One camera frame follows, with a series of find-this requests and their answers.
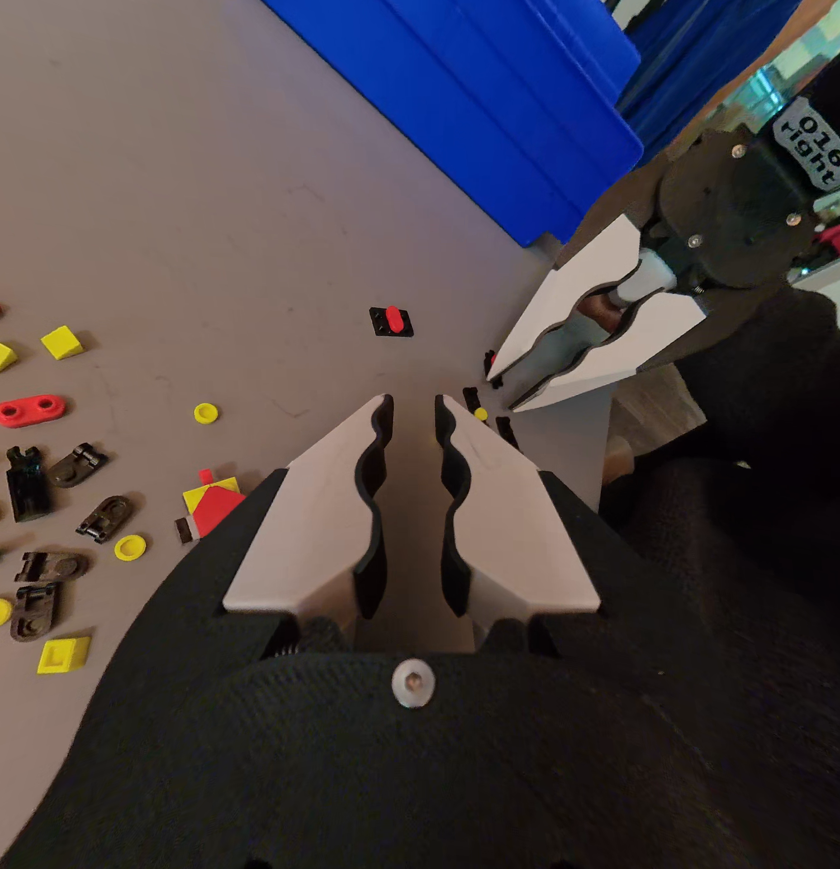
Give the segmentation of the blue ribbed container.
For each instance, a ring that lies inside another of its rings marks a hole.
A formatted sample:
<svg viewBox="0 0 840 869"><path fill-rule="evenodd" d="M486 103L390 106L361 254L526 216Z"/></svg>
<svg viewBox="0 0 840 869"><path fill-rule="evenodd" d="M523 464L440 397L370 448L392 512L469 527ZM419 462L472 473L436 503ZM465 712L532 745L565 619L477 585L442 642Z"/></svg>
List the blue ribbed container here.
<svg viewBox="0 0 840 869"><path fill-rule="evenodd" d="M650 163L758 60L794 15L796 1L649 2L624 33L641 56L617 103Z"/></svg>

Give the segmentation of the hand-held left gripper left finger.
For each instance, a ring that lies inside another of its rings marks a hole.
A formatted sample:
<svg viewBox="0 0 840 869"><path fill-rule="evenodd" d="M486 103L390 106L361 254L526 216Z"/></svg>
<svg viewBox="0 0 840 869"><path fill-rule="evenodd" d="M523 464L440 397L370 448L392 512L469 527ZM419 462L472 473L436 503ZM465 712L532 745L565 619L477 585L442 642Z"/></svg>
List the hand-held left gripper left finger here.
<svg viewBox="0 0 840 869"><path fill-rule="evenodd" d="M382 602L388 563L375 495L386 480L394 400L374 396L286 467L222 606L326 619L349 646Z"/></svg>

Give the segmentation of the person's black knit clothing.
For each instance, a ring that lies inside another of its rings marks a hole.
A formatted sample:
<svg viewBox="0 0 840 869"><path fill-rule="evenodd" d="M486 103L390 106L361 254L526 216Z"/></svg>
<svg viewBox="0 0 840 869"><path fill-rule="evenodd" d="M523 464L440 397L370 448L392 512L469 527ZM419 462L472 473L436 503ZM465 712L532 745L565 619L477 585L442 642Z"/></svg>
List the person's black knit clothing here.
<svg viewBox="0 0 840 869"><path fill-rule="evenodd" d="M673 576L744 690L785 867L840 867L840 488L764 473L707 421L636 459L600 514Z"/></svg>

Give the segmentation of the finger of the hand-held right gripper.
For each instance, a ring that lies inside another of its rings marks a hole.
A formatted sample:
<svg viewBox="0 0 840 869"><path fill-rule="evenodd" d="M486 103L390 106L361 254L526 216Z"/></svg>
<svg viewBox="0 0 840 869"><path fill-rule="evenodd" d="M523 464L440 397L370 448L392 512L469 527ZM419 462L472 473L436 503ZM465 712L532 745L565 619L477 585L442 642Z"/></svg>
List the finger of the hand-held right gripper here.
<svg viewBox="0 0 840 869"><path fill-rule="evenodd" d="M585 351L624 329L628 311L658 292L674 292L673 271L641 233L619 216L561 268L550 272L507 338L487 374L492 382L525 360L539 380L571 367Z"/></svg>
<svg viewBox="0 0 840 869"><path fill-rule="evenodd" d="M706 319L695 298L658 292L628 311L623 331L588 348L569 368L546 378L510 405L515 413L540 409L614 385Z"/></svg>

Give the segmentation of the person's right forearm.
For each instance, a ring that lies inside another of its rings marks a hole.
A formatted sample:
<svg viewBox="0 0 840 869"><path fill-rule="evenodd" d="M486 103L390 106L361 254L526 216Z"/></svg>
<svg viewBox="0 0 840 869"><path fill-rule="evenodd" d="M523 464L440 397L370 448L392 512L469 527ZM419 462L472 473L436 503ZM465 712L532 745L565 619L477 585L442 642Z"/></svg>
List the person's right forearm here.
<svg viewBox="0 0 840 869"><path fill-rule="evenodd" d="M721 454L840 488L840 328L826 296L780 290L676 368Z"/></svg>

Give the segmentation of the blue plastic bin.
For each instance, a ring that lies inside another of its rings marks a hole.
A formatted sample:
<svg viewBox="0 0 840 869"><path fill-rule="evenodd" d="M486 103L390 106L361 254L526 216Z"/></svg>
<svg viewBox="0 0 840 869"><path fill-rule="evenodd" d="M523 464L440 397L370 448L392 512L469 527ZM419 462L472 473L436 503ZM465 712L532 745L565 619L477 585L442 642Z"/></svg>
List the blue plastic bin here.
<svg viewBox="0 0 840 869"><path fill-rule="evenodd" d="M266 1L517 244L566 243L643 145L596 1Z"/></svg>

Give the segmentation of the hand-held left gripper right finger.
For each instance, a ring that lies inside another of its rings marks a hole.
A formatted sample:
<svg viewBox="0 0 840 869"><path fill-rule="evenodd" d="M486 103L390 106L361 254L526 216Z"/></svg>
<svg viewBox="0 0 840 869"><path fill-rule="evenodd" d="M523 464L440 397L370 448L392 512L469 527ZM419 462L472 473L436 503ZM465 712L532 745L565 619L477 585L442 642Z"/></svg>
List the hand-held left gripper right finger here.
<svg viewBox="0 0 840 869"><path fill-rule="evenodd" d="M599 593L546 486L550 474L450 396L435 398L435 429L452 499L442 592L474 645L500 621L599 614Z"/></svg>

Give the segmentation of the pile of lego pieces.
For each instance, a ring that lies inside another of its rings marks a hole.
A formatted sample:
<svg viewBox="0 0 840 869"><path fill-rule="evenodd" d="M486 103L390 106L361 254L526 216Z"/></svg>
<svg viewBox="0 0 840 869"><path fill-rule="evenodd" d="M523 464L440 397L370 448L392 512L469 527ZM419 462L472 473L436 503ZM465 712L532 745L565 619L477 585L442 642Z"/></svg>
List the pile of lego pieces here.
<svg viewBox="0 0 840 869"><path fill-rule="evenodd" d="M0 401L0 427L17 430L60 420L66 415L66 400L55 394L37 394ZM11 447L6 483L13 520L25 524L49 516L53 509L52 490L78 486L102 468L106 454L84 442L53 468L46 468L37 447ZM131 518L132 503L123 496L111 496L97 506L77 528L77 533L104 545ZM56 606L67 584L76 581L90 565L84 553L32 550L21 556L14 577L13 599L0 599L0 627L10 625L10 636L18 643L35 642L48 635L54 625ZM90 637L47 640L38 661L38 675L70 673L87 661Z"/></svg>

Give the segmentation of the red yellow black lego model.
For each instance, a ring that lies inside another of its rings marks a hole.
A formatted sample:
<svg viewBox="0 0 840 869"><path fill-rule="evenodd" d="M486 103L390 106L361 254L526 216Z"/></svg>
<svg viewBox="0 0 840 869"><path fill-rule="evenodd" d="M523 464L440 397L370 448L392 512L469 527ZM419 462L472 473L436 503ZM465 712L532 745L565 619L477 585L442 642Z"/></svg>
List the red yellow black lego model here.
<svg viewBox="0 0 840 869"><path fill-rule="evenodd" d="M219 477L209 468L197 475L195 487L182 493L185 514L174 522L183 546L207 537L245 498L235 475Z"/></svg>

